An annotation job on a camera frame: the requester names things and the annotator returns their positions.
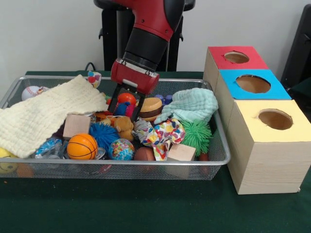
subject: wooden box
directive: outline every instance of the wooden box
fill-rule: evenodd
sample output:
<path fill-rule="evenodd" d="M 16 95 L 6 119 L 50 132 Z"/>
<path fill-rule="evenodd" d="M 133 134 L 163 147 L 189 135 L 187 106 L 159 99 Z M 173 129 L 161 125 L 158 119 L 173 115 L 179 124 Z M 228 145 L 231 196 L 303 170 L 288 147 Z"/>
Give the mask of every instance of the wooden box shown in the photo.
<path fill-rule="evenodd" d="M 228 164 L 238 194 L 298 192 L 311 165 L 311 124 L 294 100 L 236 100 Z"/>
<path fill-rule="evenodd" d="M 209 47 L 205 61 L 204 77 L 213 91 L 221 69 L 268 69 L 254 47 Z"/>
<path fill-rule="evenodd" d="M 215 96 L 225 133 L 234 100 L 291 100 L 282 84 L 268 69 L 220 70 Z"/>

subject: red box top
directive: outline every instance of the red box top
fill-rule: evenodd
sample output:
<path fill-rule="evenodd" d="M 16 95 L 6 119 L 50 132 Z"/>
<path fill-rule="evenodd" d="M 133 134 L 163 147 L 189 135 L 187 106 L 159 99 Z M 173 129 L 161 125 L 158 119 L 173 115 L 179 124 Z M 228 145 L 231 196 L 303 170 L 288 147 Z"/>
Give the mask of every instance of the red box top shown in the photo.
<path fill-rule="evenodd" d="M 208 48 L 218 69 L 269 69 L 252 46 Z"/>

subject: green spiky ball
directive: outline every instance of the green spiky ball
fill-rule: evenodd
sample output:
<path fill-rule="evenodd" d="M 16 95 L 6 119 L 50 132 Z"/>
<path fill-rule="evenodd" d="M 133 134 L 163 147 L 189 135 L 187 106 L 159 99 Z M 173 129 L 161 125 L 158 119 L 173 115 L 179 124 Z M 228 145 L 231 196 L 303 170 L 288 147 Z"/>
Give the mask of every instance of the green spiky ball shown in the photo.
<path fill-rule="evenodd" d="M 196 155 L 207 153 L 209 140 L 212 138 L 212 132 L 209 125 L 203 121 L 195 121 L 193 123 L 182 121 L 186 135 L 181 144 L 196 148 Z"/>

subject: wire mesh basket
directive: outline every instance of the wire mesh basket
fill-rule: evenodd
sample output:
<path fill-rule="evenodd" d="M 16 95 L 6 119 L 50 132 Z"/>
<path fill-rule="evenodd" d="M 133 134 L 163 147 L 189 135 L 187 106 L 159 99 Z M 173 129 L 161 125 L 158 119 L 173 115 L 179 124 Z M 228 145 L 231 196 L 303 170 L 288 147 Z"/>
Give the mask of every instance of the wire mesh basket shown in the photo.
<path fill-rule="evenodd" d="M 67 76 L 25 76 L 16 79 L 0 102 L 2 109 L 21 101 L 21 93 L 28 86 L 55 87 L 68 82 Z M 116 84 L 102 78 L 99 91 L 112 96 Z M 160 79 L 151 97 L 172 95 L 195 87 L 208 88 L 208 83 L 194 79 Z M 209 161 L 112 161 L 70 159 L 0 159 L 1 166 L 18 166 L 17 171 L 1 174 L 6 178 L 58 179 L 157 179 L 157 180 L 212 180 L 219 168 L 230 160 L 230 151 L 223 126 L 216 111 L 209 122 L 213 137 L 208 151 Z"/>

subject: round hole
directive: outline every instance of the round hole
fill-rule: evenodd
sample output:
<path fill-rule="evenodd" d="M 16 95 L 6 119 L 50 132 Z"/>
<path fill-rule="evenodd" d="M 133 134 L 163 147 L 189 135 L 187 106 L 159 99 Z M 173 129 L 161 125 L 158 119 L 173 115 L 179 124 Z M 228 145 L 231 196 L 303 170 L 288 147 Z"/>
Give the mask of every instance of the round hole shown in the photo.
<path fill-rule="evenodd" d="M 266 93 L 271 89 L 270 83 L 256 75 L 242 75 L 236 79 L 239 87 L 251 93 Z"/>
<path fill-rule="evenodd" d="M 249 62 L 249 57 L 246 54 L 236 51 L 226 53 L 225 59 L 236 64 Z"/>
<path fill-rule="evenodd" d="M 261 111 L 259 119 L 262 123 L 275 130 L 287 130 L 293 125 L 291 116 L 277 109 L 265 109 Z"/>

